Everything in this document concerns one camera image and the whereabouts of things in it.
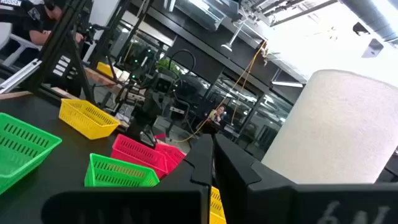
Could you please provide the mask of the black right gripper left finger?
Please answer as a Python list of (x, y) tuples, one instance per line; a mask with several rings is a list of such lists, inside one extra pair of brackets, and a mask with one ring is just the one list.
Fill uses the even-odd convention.
[(154, 187), (88, 187), (51, 196), (43, 224), (209, 224), (213, 139), (204, 134)]

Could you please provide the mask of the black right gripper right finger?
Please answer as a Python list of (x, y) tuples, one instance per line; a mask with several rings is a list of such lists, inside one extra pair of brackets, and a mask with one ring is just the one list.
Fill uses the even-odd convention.
[(398, 224), (398, 184), (296, 184), (214, 136), (227, 224)]

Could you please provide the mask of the green plastic slotted basket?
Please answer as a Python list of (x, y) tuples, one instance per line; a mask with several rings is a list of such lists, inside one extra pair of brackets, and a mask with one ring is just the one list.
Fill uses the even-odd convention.
[(160, 182), (151, 168), (90, 154), (85, 187), (153, 187)]
[(0, 195), (41, 165), (62, 139), (0, 113)]

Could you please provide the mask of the green plant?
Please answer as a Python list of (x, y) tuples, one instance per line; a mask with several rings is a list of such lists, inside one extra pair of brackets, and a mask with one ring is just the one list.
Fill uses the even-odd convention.
[(175, 63), (175, 62), (170, 62), (169, 58), (162, 58), (156, 63), (156, 69), (158, 71), (161, 71), (163, 69), (170, 70), (176, 75), (181, 75), (182, 70), (181, 68)]

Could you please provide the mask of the red plastic slotted basket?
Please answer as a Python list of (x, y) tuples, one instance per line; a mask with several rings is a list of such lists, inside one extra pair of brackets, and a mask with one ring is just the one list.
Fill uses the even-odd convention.
[(158, 143), (155, 150), (165, 156), (167, 173), (170, 174), (184, 159), (185, 154), (177, 147)]
[(169, 174), (165, 156), (122, 134), (113, 143), (111, 157), (153, 169), (159, 179)]

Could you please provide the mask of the yellow storage bin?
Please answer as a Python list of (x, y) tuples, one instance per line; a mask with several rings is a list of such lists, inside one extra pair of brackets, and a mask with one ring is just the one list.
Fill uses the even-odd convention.
[(108, 64), (103, 63), (103, 62), (98, 62), (97, 66), (96, 66), (96, 69), (98, 71), (100, 71), (101, 73), (107, 75), (108, 77), (113, 78), (112, 69), (111, 69), (111, 67)]

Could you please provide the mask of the person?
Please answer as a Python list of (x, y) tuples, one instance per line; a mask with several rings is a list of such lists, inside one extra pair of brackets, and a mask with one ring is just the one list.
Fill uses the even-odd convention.
[(225, 106), (220, 105), (217, 109), (212, 110), (208, 116), (208, 120), (214, 123), (220, 124), (222, 117), (224, 115)]
[(55, 24), (62, 18), (63, 7), (69, 0), (0, 0), (0, 6), (13, 10), (0, 11), (0, 22), (11, 24), (11, 34), (43, 46)]

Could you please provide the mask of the yellow plastic slotted basket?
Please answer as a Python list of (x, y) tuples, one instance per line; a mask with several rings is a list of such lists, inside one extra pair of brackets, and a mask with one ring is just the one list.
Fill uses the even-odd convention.
[(58, 117), (90, 140), (108, 137), (121, 124), (86, 100), (62, 98)]
[(226, 224), (220, 191), (216, 187), (211, 188), (209, 224)]

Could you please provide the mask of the white pendant lamp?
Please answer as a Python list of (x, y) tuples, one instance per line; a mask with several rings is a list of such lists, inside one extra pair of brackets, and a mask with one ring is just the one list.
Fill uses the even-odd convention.
[(243, 28), (243, 26), (245, 25), (246, 21), (247, 21), (247, 18), (241, 19), (240, 21), (235, 22), (235, 24), (237, 25), (237, 28), (236, 28), (232, 38), (230, 39), (230, 41), (222, 45), (223, 48), (229, 50), (230, 52), (233, 51), (232, 44), (235, 41), (235, 39), (237, 38), (237, 36), (238, 36), (239, 32), (241, 31), (241, 29)]

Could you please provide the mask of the black frame stand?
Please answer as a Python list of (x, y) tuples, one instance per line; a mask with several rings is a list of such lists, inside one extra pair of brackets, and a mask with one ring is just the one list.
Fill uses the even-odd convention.
[(77, 78), (79, 84), (82, 85), (86, 99), (94, 102), (83, 68), (79, 45), (75, 41), (75, 27), (80, 23), (80, 14), (87, 2), (88, 0), (69, 0), (61, 19), (55, 25), (49, 39), (40, 51), (39, 60), (42, 63), (27, 80), (22, 82), (22, 86), (26, 90), (33, 93), (43, 93), (43, 82), (52, 74), (52, 70), (60, 57), (68, 54), (72, 67), (76, 68)]

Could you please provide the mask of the aluminium table frame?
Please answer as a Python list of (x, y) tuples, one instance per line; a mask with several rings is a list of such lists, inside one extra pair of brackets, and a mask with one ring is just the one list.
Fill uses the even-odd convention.
[(25, 67), (21, 68), (18, 72), (13, 74), (7, 80), (0, 84), (0, 95), (9, 93), (13, 90), (16, 86), (21, 84), (24, 80), (30, 77), (42, 63), (39, 59), (34, 59), (30, 63), (28, 63)]

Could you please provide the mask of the grey ceiling duct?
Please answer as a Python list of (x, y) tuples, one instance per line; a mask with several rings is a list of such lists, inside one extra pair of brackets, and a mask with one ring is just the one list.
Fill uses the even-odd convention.
[(398, 45), (398, 0), (340, 0), (384, 42)]

